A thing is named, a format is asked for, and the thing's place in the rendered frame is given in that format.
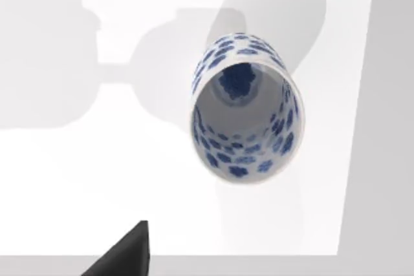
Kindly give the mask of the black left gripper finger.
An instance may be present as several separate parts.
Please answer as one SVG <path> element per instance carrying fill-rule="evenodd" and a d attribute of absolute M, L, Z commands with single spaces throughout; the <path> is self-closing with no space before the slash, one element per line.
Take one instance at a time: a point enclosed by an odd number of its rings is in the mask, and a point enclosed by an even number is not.
<path fill-rule="evenodd" d="M 80 276 L 149 276 L 149 224 L 141 220 Z"/>

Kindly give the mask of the white and blue patterned cup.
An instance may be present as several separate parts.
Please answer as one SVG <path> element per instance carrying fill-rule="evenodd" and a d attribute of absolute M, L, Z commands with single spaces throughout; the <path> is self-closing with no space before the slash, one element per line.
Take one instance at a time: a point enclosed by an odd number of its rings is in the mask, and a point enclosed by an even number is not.
<path fill-rule="evenodd" d="M 282 172 L 305 132 L 303 100 L 282 58 L 243 32 L 205 50 L 193 72 L 189 112 L 197 156 L 233 184 L 258 184 Z"/>

